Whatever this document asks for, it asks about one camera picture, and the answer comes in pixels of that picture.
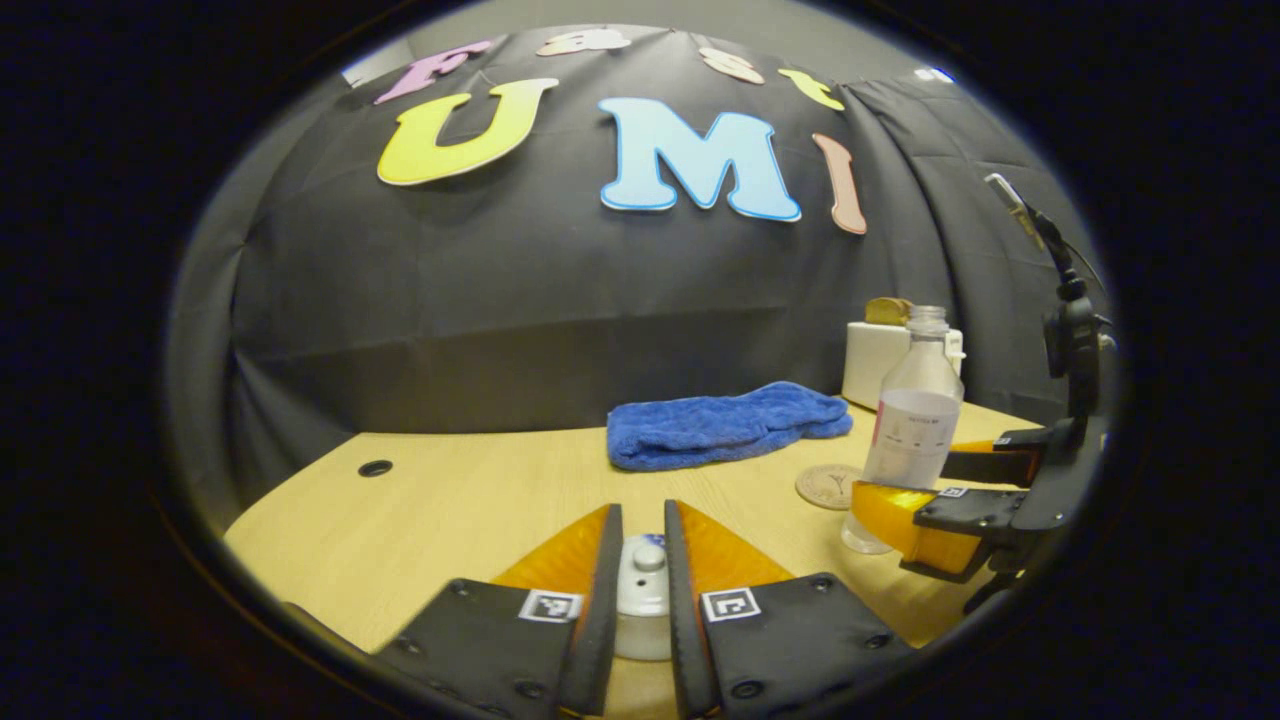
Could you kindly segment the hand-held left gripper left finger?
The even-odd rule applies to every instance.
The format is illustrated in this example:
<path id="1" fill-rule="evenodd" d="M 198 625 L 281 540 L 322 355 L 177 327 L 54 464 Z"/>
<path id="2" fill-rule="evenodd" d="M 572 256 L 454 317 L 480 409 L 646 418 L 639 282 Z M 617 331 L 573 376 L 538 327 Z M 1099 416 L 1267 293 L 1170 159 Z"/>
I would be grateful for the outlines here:
<path id="1" fill-rule="evenodd" d="M 378 660 L 485 719 L 602 716 L 622 529 L 607 503 L 489 582 L 447 582 Z"/>

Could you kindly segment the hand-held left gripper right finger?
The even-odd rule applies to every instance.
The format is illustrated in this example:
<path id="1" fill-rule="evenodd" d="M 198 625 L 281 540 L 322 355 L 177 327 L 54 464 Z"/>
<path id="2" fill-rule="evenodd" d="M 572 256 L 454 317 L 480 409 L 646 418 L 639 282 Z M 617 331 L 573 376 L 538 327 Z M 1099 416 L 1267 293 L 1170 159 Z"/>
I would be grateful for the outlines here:
<path id="1" fill-rule="evenodd" d="M 664 523 L 681 717 L 844 717 L 915 653 L 836 575 L 795 575 L 675 498 Z"/>

